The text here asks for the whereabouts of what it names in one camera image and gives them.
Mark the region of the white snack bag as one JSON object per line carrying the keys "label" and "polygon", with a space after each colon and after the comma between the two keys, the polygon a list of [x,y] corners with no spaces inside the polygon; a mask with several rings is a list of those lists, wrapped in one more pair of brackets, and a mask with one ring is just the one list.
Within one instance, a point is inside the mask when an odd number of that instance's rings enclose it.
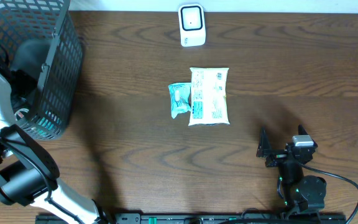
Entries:
{"label": "white snack bag", "polygon": [[189,126],[230,125],[226,82],[229,68],[191,67],[191,115]]}

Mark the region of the teal small packet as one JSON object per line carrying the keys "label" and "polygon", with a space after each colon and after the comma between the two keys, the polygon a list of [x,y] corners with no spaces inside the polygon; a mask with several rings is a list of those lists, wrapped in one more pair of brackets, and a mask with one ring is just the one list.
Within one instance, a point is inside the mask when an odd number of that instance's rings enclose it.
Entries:
{"label": "teal small packet", "polygon": [[170,93],[171,117],[175,119],[178,114],[191,111],[189,97],[191,83],[172,83],[168,86]]}

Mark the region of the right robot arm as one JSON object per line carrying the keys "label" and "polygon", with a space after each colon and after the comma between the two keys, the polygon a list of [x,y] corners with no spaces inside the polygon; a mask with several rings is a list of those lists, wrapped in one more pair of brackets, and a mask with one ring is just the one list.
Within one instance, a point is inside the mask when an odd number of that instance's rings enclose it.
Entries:
{"label": "right robot arm", "polygon": [[280,214],[282,219],[318,213],[324,208],[326,181],[303,173],[303,166],[313,159],[317,147],[302,125],[284,149],[273,149],[265,129],[260,131],[256,156],[265,159],[266,167],[278,169],[277,192],[285,202],[285,210]]}

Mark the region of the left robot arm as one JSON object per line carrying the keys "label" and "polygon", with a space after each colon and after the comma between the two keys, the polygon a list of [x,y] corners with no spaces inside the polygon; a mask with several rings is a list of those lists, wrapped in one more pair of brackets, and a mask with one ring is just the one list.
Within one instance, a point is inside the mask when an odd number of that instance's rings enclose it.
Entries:
{"label": "left robot arm", "polygon": [[34,128],[20,127],[39,102],[48,40],[28,40],[11,62],[0,54],[0,202],[42,208],[67,223],[113,223],[94,200],[60,178],[51,155],[33,138]]}

